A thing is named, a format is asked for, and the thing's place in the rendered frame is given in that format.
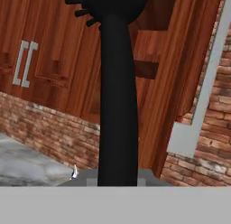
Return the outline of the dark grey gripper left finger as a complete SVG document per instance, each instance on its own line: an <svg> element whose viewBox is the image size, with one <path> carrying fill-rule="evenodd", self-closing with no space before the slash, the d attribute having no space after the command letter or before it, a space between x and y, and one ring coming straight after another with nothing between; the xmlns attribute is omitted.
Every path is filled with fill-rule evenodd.
<svg viewBox="0 0 231 224"><path fill-rule="evenodd" d="M63 187L97 187L97 169L80 170L76 178L61 184Z"/></svg>

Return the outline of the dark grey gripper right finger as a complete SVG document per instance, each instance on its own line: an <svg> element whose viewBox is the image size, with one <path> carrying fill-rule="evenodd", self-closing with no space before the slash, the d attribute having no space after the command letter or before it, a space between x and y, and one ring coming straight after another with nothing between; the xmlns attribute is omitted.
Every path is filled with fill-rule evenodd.
<svg viewBox="0 0 231 224"><path fill-rule="evenodd" d="M147 187L171 186L170 183L162 181L159 178L155 177L150 169L138 170L137 185Z"/></svg>

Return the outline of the small white object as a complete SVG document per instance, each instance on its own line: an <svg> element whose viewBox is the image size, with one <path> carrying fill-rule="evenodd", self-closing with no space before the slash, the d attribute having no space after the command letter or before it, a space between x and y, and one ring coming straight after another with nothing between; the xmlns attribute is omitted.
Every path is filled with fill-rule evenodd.
<svg viewBox="0 0 231 224"><path fill-rule="evenodd" d="M74 164L73 171L72 171L72 174L71 174L70 179L71 179L71 180L77 179L78 174L79 174L78 168L77 168L77 166Z"/></svg>

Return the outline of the brown wooden cupboard door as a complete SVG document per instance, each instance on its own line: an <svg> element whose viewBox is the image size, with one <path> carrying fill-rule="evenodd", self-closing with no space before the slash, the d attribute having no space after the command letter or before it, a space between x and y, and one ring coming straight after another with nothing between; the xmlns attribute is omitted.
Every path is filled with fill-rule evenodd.
<svg viewBox="0 0 231 224"><path fill-rule="evenodd" d="M100 36L98 25L87 26L88 14L77 17L80 5L64 0L31 0L23 39L37 42L27 79L18 96L45 107L99 121Z"/></svg>
<svg viewBox="0 0 231 224"><path fill-rule="evenodd" d="M31 0L0 0L0 92L10 94Z"/></svg>
<svg viewBox="0 0 231 224"><path fill-rule="evenodd" d="M160 176L173 125L193 104L221 0L148 0L133 23L139 166Z"/></svg>

